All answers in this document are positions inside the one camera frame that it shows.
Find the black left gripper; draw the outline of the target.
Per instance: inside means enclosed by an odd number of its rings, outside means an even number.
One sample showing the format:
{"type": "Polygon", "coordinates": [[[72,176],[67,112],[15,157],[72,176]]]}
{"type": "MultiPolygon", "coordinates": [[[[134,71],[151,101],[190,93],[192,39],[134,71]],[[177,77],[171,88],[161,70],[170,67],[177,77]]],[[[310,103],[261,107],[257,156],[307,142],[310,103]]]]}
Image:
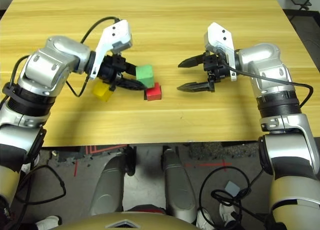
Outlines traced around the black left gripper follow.
{"type": "Polygon", "coordinates": [[[144,91],[146,86],[140,81],[123,77],[123,72],[136,75],[136,65],[126,62],[119,54],[106,55],[98,72],[98,78],[104,84],[115,85],[131,91],[144,91]]]}

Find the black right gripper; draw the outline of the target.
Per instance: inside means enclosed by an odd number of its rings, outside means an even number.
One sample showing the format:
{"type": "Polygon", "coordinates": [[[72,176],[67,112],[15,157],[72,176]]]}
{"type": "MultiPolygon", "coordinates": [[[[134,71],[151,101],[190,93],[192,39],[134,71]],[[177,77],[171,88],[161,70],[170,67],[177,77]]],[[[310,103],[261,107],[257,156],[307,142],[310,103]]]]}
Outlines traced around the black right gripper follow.
{"type": "Polygon", "coordinates": [[[222,79],[230,77],[226,54],[222,51],[210,53],[206,51],[203,54],[184,59],[178,64],[179,68],[192,68],[203,64],[203,69],[207,73],[206,82],[188,82],[177,87],[182,92],[215,92],[215,83],[222,79]]]}

